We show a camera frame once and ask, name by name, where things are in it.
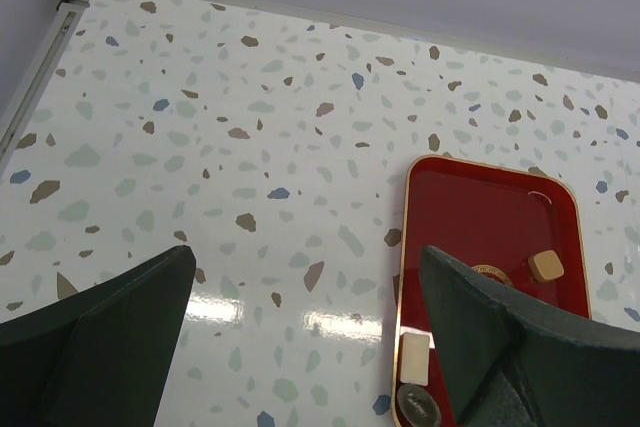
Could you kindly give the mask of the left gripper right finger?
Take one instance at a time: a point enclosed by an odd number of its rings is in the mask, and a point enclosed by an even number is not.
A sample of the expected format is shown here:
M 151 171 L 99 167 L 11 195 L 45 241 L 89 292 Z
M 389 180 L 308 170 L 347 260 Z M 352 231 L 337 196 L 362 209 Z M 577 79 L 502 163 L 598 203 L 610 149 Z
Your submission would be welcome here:
M 457 424 L 638 425 L 638 333 L 539 301 L 432 246 L 419 278 Z

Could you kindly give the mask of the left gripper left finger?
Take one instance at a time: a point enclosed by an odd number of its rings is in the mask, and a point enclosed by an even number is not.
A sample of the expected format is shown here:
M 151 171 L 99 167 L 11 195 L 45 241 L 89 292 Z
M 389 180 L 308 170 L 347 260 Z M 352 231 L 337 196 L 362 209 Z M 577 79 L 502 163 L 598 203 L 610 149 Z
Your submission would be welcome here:
M 175 246 L 2 323 L 2 425 L 153 425 L 195 272 Z

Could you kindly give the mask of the tan square chocolate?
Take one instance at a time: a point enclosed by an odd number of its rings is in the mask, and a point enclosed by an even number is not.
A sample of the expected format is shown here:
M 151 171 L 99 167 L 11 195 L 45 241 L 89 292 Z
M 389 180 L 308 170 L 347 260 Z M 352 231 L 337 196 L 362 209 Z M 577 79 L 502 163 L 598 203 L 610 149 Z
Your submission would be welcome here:
M 554 250 L 535 253 L 528 258 L 528 265 L 533 278 L 539 283 L 547 283 L 561 278 L 564 266 Z

